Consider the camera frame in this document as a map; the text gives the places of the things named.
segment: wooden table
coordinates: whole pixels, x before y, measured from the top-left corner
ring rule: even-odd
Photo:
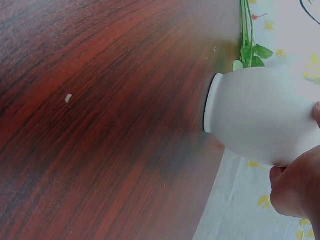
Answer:
[[[237,0],[1,1],[0,239],[191,240],[239,19]]]

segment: floral tablecloth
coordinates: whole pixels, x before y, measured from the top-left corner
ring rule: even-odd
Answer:
[[[320,85],[320,0],[249,5],[254,41],[274,52],[265,66],[287,66]],[[281,216],[272,207],[270,168],[226,149],[194,240],[315,239],[307,219]]]

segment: finger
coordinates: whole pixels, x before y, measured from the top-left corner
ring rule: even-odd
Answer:
[[[313,118],[320,127],[320,101],[318,101],[313,108]]]
[[[271,188],[274,189],[275,185],[279,181],[280,177],[286,170],[285,167],[279,167],[279,166],[274,166],[270,170],[270,182],[271,182]]]

